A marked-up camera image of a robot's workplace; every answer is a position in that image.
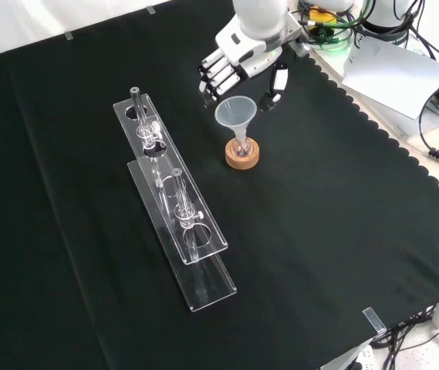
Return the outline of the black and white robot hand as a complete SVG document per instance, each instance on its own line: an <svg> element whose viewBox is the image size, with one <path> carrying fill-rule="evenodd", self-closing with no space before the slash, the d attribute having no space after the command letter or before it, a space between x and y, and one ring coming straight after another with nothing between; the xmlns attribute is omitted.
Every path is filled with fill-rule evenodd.
<svg viewBox="0 0 439 370"><path fill-rule="evenodd" d="M301 25L285 10L281 28L267 39L253 39L240 26L235 15L216 35L216 50L202 59L198 89L208 108L216 107L236 86L272 69L270 85L260 99L263 111L274 108L282 97L288 81L288 65L283 59L285 44L297 39Z"/></svg>

